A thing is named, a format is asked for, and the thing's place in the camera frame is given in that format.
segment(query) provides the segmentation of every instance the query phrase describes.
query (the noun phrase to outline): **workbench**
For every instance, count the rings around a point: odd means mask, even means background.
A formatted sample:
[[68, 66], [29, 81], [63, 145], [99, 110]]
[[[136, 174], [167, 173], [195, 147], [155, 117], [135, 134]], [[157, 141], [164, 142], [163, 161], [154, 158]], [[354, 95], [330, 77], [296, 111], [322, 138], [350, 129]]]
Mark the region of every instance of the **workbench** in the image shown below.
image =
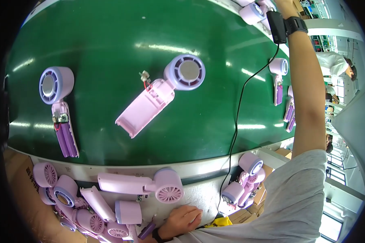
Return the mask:
[[[6, 65], [8, 145], [40, 158], [89, 165], [169, 164], [229, 153], [243, 83], [277, 46], [238, 15], [206, 0], [58, 1], [19, 30]], [[143, 90], [139, 72], [163, 77], [177, 55], [197, 55], [203, 84], [175, 99], [134, 139], [115, 119]], [[277, 57], [287, 58], [280, 50]], [[38, 93], [42, 72], [67, 66], [75, 76], [68, 103], [79, 158], [64, 158], [51, 106]], [[284, 94], [290, 74], [283, 77]], [[246, 85], [233, 153], [294, 135], [273, 103], [273, 76], [263, 70]]]

